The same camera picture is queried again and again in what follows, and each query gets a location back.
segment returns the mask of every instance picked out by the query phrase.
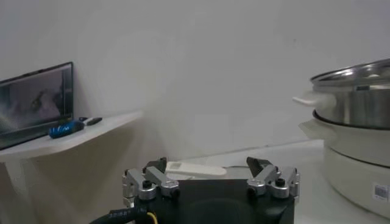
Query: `laptop screen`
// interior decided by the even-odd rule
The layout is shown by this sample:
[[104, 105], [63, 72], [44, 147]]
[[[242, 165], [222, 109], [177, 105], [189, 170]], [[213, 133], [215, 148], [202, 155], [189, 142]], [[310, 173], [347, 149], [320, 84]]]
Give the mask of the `laptop screen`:
[[0, 134], [72, 117], [72, 63], [0, 82]]

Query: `pot lid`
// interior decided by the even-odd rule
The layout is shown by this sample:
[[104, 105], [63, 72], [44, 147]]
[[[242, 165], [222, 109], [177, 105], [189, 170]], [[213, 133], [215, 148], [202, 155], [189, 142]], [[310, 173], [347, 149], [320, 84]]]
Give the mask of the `pot lid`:
[[390, 83], [390, 58], [319, 74], [315, 86], [360, 86]]

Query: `white remote control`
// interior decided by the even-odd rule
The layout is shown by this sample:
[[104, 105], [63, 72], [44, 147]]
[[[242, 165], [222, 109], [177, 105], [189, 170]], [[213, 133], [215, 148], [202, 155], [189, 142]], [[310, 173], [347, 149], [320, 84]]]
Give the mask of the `white remote control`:
[[204, 178], [222, 178], [226, 170], [218, 166], [203, 166], [191, 163], [167, 162], [165, 173], [177, 173]]

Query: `pot handle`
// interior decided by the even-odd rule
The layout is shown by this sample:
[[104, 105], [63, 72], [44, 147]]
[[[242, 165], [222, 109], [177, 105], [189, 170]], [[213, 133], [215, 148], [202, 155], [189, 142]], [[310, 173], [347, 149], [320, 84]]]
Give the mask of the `pot handle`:
[[299, 104], [317, 109], [333, 108], [336, 106], [336, 97], [329, 93], [308, 91], [301, 97], [293, 97], [292, 99]]
[[337, 139], [336, 132], [330, 126], [324, 125], [315, 119], [300, 123], [298, 126], [310, 139], [323, 139], [325, 141]]

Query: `wall-mounted shelf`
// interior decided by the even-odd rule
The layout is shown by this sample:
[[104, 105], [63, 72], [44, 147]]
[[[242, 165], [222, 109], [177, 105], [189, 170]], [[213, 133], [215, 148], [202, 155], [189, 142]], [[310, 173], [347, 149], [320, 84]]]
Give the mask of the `wall-mounted shelf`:
[[50, 155], [71, 149], [103, 135], [108, 131], [135, 121], [138, 118], [141, 118], [142, 115], [143, 113], [138, 111], [119, 116], [106, 117], [96, 125], [90, 127], [86, 126], [84, 130], [62, 138], [51, 139], [49, 136], [44, 136], [5, 150], [0, 150], [0, 163], [14, 159], [28, 159], [37, 156]]

